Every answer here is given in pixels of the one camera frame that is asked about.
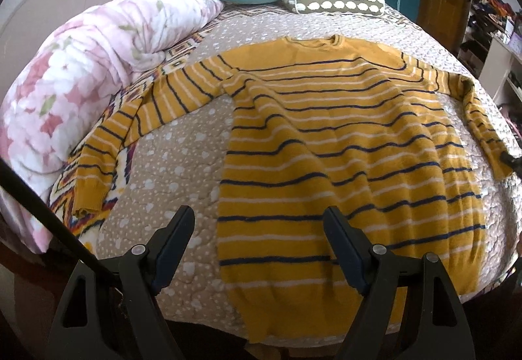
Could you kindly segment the yellow striped knit sweater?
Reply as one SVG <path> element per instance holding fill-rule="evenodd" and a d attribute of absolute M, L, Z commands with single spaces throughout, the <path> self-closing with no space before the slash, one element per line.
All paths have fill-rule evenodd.
<path fill-rule="evenodd" d="M 283 37 L 157 79 L 132 136 L 221 95 L 235 105 L 218 202 L 218 259 L 249 339 L 344 334 L 360 298 L 322 225 L 339 208 L 395 253 L 441 256 L 460 295 L 479 286 L 481 190 L 439 97 L 456 99 L 493 175 L 511 168 L 473 81 L 380 43 Z"/>

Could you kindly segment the white shelf unit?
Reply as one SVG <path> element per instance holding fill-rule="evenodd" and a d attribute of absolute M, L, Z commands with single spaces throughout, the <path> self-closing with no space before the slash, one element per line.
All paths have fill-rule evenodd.
<path fill-rule="evenodd" d="M 493 37 L 479 81 L 494 103 L 521 105 L 521 56 Z"/>

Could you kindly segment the cluttered shoe rack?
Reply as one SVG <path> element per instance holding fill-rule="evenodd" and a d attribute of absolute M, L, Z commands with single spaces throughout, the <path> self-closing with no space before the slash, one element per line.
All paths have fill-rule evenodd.
<path fill-rule="evenodd" d="M 467 17 L 457 58 L 479 78 L 487 55 L 496 37 L 508 44 L 514 34 L 521 32 L 521 10 L 515 11 L 502 0 L 467 0 Z"/>

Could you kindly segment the beige dotted quilted bedspread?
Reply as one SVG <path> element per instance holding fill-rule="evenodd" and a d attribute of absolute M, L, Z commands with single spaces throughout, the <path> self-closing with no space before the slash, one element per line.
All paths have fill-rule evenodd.
<path fill-rule="evenodd" d="M 281 7 L 227 7 L 202 30 L 166 52 L 165 62 L 143 76 L 144 83 L 246 43 L 278 37 L 324 37 L 341 34 L 385 43 L 451 72 L 458 61 L 429 34 L 398 11 L 379 17 L 352 14 L 295 14 Z M 481 185 L 486 213 L 485 256 L 478 297 L 497 288 L 515 263 L 521 229 L 521 183 L 516 177 L 496 182 L 480 147 L 465 127 L 461 107 L 444 98 L 442 105 L 464 142 Z M 240 315 L 229 303 L 220 279 L 216 253 L 219 183 L 232 128 L 233 104 L 222 96 L 200 111 L 147 134 L 118 154 L 112 189 L 97 216 L 72 215 L 74 166 L 61 174 L 51 205 L 78 239 L 100 258 L 123 254 L 148 240 L 183 204 L 196 215 L 195 233 L 169 287 L 158 296 L 166 319 L 207 325 L 246 336 Z"/>

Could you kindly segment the pink floral duvet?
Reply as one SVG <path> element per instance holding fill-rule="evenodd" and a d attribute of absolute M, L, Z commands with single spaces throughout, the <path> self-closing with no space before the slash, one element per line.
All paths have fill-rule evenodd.
<path fill-rule="evenodd" d="M 78 157 L 95 125 L 115 127 L 122 100 L 181 68 L 223 10 L 220 0 L 112 0 L 55 29 L 1 104 L 1 157 L 89 250 L 130 180 L 133 147 L 115 149 L 98 211 L 73 210 L 87 181 Z"/>

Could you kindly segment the olive patterned bolster pillow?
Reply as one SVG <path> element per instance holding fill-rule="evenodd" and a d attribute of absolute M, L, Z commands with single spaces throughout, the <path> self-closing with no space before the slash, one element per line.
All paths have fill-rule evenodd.
<path fill-rule="evenodd" d="M 292 13 L 348 13 L 379 17 L 385 12 L 385 0 L 281 0 Z"/>

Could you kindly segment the pink round headboard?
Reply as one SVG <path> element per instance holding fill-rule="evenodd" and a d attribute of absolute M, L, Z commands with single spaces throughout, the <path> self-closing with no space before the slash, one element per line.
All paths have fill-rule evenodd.
<path fill-rule="evenodd" d="M 111 0 L 22 0 L 1 26 L 1 94 L 10 88 L 42 42 L 89 7 Z"/>

